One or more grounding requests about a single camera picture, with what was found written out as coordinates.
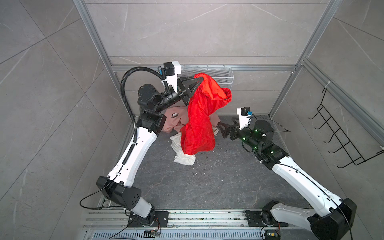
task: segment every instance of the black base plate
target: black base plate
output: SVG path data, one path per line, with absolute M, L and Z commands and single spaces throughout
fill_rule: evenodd
M 261 216 L 260 216 L 261 211 L 247 211 L 247 213 L 248 214 L 246 214 L 245 216 L 247 217 L 249 227 L 263 227 L 263 226 L 265 226 L 263 224 Z M 276 223 L 270 227 L 278 227 L 278 226 L 279 226 L 279 224 Z M 288 227 L 288 223 L 281 222 L 280 227 Z
M 167 211 L 155 211 L 155 218 L 158 218 L 159 223 L 160 223 L 160 227 L 167 227 L 168 226 L 168 215 L 169 215 L 169 212 L 167 212 Z M 137 217 L 133 216 L 132 213 L 129 216 L 129 222 L 132 221 L 131 218 L 132 218 L 133 222 L 129 223 L 128 227 L 143 227 L 143 225 L 141 225 L 141 223 L 138 221 Z M 153 227 L 157 228 L 157 222 L 156 221 L 154 221 L 152 226 L 150 226 L 148 228 L 153 228 Z

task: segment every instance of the white garment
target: white garment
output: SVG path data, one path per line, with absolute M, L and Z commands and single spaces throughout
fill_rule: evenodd
M 218 133 L 216 127 L 212 127 L 214 135 Z M 192 166 L 195 163 L 195 155 L 184 154 L 183 149 L 181 148 L 181 133 L 178 133 L 170 138 L 172 140 L 171 147 L 176 152 L 175 162 Z

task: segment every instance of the pink garment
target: pink garment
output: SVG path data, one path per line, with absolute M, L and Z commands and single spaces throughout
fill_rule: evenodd
M 164 115 L 167 119 L 164 123 L 162 131 L 167 133 L 170 133 L 172 129 L 180 132 L 181 128 L 184 127 L 189 121 L 187 106 L 167 108 Z M 220 122 L 220 118 L 216 113 L 212 113 L 209 116 L 209 119 L 213 127 L 216 127 L 217 123 Z

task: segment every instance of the white mesh basket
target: white mesh basket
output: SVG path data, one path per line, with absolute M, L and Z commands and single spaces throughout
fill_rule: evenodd
M 181 74 L 178 77 L 193 77 L 197 73 L 205 73 L 211 76 L 221 88 L 231 89 L 233 83 L 233 71 L 230 67 L 221 66 L 204 66 L 192 67 L 181 66 Z

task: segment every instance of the dark gray marble floor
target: dark gray marble floor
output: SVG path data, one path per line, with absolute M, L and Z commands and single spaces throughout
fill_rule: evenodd
M 231 123 L 231 117 L 220 119 Z M 171 135 L 158 136 L 133 184 L 155 208 L 261 208 L 271 200 L 309 207 L 291 185 L 246 152 L 240 140 L 224 139 L 218 133 L 215 149 L 197 153 L 195 164 L 185 166 L 174 162 Z M 277 134 L 274 139 L 281 145 Z

